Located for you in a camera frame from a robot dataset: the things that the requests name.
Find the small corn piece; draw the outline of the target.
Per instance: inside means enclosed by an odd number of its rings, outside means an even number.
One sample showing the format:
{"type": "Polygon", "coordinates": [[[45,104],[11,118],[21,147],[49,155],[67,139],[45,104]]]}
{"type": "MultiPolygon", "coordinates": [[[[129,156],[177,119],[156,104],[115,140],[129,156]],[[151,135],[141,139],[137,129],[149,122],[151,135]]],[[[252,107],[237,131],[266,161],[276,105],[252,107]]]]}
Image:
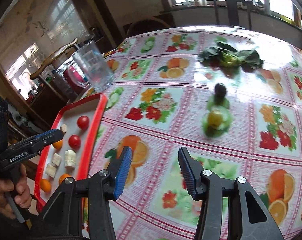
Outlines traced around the small corn piece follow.
{"type": "Polygon", "coordinates": [[[67,125],[66,124],[62,124],[60,126],[60,130],[63,132],[63,134],[67,133],[67,131],[68,131],[67,125]]]}

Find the orange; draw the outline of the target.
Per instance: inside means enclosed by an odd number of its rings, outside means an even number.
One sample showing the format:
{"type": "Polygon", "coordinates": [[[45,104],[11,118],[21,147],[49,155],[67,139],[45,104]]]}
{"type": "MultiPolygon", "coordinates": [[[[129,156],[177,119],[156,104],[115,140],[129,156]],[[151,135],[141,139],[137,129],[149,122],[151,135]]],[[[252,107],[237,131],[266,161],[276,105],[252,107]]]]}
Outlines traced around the orange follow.
{"type": "Polygon", "coordinates": [[[52,146],[53,146],[56,150],[59,151],[59,150],[62,148],[62,146],[63,146],[63,141],[60,140],[60,141],[54,142],[54,143],[52,144],[52,146]]]}
{"type": "Polygon", "coordinates": [[[69,174],[67,174],[67,173],[62,174],[62,175],[60,176],[60,178],[59,178],[58,183],[59,183],[59,184],[62,184],[62,182],[63,182],[66,178],[69,178],[69,177],[71,177],[71,175],[69,175],[69,174]]]}
{"type": "Polygon", "coordinates": [[[51,183],[50,183],[49,180],[41,179],[39,185],[40,185],[40,188],[43,192],[45,192],[45,193],[51,192],[51,183]]]}

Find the large red tomato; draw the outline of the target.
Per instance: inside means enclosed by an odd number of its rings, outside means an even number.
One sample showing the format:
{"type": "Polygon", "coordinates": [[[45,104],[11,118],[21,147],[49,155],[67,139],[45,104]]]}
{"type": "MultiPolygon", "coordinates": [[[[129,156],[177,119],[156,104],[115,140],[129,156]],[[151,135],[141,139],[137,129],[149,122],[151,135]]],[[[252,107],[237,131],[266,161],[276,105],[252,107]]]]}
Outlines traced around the large red tomato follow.
{"type": "Polygon", "coordinates": [[[68,140],[68,144],[72,149],[78,150],[81,146],[81,140],[78,135],[71,135],[68,140]]]}

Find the large corn piece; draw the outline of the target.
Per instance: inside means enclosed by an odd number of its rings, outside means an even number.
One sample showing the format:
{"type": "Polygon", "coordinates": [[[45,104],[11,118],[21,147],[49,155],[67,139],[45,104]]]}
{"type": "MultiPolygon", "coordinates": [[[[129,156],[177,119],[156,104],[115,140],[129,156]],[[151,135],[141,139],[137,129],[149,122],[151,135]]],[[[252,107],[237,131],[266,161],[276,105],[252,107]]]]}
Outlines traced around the large corn piece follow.
{"type": "Polygon", "coordinates": [[[76,166],[76,153],[73,150],[67,150],[64,153],[64,163],[66,168],[75,168],[76,166]]]}

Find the small red tomato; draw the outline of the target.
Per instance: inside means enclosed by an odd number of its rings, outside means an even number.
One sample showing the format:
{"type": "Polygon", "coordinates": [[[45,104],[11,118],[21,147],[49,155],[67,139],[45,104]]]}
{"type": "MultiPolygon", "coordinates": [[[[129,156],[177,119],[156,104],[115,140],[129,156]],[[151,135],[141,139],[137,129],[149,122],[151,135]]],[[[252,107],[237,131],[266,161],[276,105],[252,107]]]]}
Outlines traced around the small red tomato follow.
{"type": "Polygon", "coordinates": [[[77,119],[77,126],[81,129],[81,130],[86,130],[89,127],[90,124],[90,120],[86,115],[80,116],[77,119]]]}

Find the green plum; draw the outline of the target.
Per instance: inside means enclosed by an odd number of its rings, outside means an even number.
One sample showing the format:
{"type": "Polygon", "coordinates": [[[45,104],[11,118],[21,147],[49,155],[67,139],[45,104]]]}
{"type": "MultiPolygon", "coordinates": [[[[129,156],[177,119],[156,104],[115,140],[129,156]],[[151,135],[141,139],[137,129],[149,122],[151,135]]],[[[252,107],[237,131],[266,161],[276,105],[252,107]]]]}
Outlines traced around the green plum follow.
{"type": "Polygon", "coordinates": [[[222,112],[218,109],[210,111],[210,113],[208,114],[207,123],[212,128],[218,128],[223,123],[222,112]]]}

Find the dark plum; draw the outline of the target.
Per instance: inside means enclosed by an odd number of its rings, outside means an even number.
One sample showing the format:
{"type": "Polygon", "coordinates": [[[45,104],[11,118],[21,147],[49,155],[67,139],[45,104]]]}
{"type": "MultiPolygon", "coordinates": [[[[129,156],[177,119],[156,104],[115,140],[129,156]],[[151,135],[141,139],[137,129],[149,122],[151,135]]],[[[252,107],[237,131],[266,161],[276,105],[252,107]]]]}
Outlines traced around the dark plum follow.
{"type": "Polygon", "coordinates": [[[226,96],[227,89],[223,83],[217,83],[214,87],[214,94],[218,98],[224,98],[226,96]]]}

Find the red white tray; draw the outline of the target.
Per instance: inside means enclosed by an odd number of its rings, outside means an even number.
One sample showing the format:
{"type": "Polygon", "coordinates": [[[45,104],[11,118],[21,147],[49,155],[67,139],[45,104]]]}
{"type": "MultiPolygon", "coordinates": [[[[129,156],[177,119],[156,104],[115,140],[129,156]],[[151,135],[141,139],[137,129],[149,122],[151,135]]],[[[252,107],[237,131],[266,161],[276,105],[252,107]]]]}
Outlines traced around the red white tray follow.
{"type": "Polygon", "coordinates": [[[107,97],[99,93],[59,111],[52,128],[61,129],[66,125],[67,130],[63,132],[62,139],[45,147],[41,153],[34,186],[38,212],[42,211],[65,174],[76,180],[87,178],[106,104],[107,97]]]}

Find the wooden chair left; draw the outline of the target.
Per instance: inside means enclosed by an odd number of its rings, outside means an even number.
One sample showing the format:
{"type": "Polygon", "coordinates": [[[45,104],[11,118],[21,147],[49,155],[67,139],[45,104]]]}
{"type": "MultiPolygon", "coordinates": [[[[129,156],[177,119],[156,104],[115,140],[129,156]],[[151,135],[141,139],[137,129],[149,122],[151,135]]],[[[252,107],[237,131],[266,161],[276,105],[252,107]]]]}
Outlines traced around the wooden chair left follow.
{"type": "Polygon", "coordinates": [[[46,81],[46,79],[42,76],[42,73],[48,68],[49,65],[52,65],[56,59],[61,57],[66,53],[67,50],[69,50],[72,47],[76,47],[78,42],[78,38],[74,38],[72,42],[61,46],[59,49],[54,51],[49,57],[47,57],[41,66],[36,70],[34,73],[30,75],[31,80],[40,79],[42,80],[54,93],[59,94],[60,97],[64,96],[67,98],[67,100],[73,101],[77,95],[74,92],[74,90],[71,88],[65,77],[63,76],[63,73],[58,70],[58,68],[54,67],[54,72],[51,76],[51,83],[53,83],[59,90],[58,92],[52,85],[46,81]]]}

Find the magenta thermos bottle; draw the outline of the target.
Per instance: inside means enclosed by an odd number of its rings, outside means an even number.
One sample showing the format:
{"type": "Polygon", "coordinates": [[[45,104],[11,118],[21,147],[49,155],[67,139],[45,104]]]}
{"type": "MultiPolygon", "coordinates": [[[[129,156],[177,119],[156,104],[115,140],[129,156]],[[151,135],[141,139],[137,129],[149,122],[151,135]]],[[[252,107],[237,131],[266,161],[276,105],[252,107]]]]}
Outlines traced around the magenta thermos bottle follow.
{"type": "Polygon", "coordinates": [[[67,83],[76,94],[80,94],[88,85],[88,82],[84,80],[77,69],[73,66],[67,67],[67,69],[63,72],[63,76],[66,78],[67,83]]]}

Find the clear glass mug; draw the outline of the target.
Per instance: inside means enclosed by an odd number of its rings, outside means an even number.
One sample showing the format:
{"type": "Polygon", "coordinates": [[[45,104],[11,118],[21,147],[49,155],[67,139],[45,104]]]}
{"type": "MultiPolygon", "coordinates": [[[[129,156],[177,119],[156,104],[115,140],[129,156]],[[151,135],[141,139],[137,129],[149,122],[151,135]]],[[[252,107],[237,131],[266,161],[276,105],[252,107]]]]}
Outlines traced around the clear glass mug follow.
{"type": "Polygon", "coordinates": [[[91,86],[97,93],[106,90],[114,81],[114,74],[94,41],[80,47],[71,57],[70,66],[75,67],[88,82],[87,87],[91,86]]]}

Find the floral plastic tablecloth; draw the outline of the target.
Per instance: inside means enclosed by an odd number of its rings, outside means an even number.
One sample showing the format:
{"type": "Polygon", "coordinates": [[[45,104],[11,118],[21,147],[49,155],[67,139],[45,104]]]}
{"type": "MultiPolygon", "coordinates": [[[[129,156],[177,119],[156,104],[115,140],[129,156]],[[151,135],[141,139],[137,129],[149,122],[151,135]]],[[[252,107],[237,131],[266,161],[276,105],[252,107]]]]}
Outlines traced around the floral plastic tablecloth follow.
{"type": "Polygon", "coordinates": [[[124,40],[105,60],[115,82],[105,91],[90,174],[134,155],[126,188],[110,204],[117,239],[192,239],[201,202],[188,194],[178,163],[186,147],[203,168],[245,177],[285,239],[302,231],[302,50],[272,36],[228,27],[180,27],[124,40]],[[222,40],[255,49],[253,72],[224,72],[198,61],[222,40]],[[227,89],[214,94],[217,83],[227,89]],[[223,123],[212,128],[210,111],[223,123]]]}

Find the green leafy vegetable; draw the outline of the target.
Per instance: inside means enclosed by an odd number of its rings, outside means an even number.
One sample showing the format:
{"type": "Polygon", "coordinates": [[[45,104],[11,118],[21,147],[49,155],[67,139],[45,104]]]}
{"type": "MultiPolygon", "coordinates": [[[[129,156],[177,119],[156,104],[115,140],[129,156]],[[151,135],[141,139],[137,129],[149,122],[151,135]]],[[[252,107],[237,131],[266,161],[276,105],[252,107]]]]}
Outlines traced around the green leafy vegetable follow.
{"type": "Polygon", "coordinates": [[[217,40],[215,43],[215,46],[207,47],[199,53],[198,61],[202,65],[231,73],[239,68],[244,72],[263,68],[264,60],[255,49],[237,50],[222,40],[217,40]]]}

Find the dark wooden chair far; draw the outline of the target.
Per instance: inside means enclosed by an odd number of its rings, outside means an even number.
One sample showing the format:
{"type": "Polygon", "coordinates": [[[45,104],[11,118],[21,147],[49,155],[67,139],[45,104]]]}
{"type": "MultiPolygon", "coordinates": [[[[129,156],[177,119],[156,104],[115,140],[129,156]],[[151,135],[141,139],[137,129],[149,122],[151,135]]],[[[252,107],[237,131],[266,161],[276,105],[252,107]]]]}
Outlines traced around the dark wooden chair far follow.
{"type": "Polygon", "coordinates": [[[243,3],[246,5],[247,18],[248,18],[248,29],[252,30],[252,20],[251,20],[251,6],[253,5],[252,0],[212,0],[214,4],[214,12],[216,17],[217,25],[220,25],[219,12],[217,1],[225,1],[228,14],[229,26],[240,26],[239,25],[239,14],[238,14],[238,3],[243,3]]]}

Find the white paper roll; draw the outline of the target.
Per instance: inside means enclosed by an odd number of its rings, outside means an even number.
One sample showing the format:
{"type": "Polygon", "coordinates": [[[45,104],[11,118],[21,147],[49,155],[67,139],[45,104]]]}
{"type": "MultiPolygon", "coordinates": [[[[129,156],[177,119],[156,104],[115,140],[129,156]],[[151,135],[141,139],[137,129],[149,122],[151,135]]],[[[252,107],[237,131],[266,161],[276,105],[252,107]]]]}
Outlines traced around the white paper roll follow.
{"type": "Polygon", "coordinates": [[[264,1],[264,12],[267,15],[271,15],[271,9],[270,9],[270,0],[263,0],[264,1]]]}

